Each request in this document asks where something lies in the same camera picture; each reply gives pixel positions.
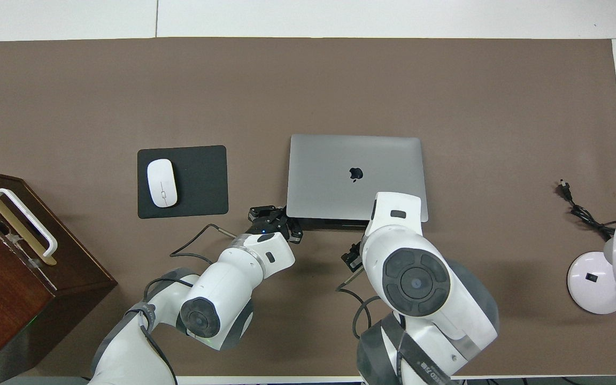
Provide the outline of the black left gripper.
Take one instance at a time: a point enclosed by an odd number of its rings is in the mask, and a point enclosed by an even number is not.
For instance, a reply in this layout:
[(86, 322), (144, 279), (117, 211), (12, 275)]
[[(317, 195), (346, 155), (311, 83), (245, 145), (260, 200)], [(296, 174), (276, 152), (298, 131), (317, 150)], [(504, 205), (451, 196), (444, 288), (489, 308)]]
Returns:
[(248, 219), (252, 221), (249, 233), (254, 235), (280, 233), (289, 243), (300, 244), (303, 238), (300, 221), (283, 214), (274, 216), (272, 213), (276, 210), (277, 207), (274, 205), (250, 207)]

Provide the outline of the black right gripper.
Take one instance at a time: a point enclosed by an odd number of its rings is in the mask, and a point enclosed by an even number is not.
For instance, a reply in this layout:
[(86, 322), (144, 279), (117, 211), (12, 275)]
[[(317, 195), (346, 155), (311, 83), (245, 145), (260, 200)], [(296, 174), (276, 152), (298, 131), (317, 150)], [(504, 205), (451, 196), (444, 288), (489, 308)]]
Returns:
[(341, 255), (341, 260), (350, 271), (357, 271), (362, 267), (361, 242), (352, 244), (348, 252)]

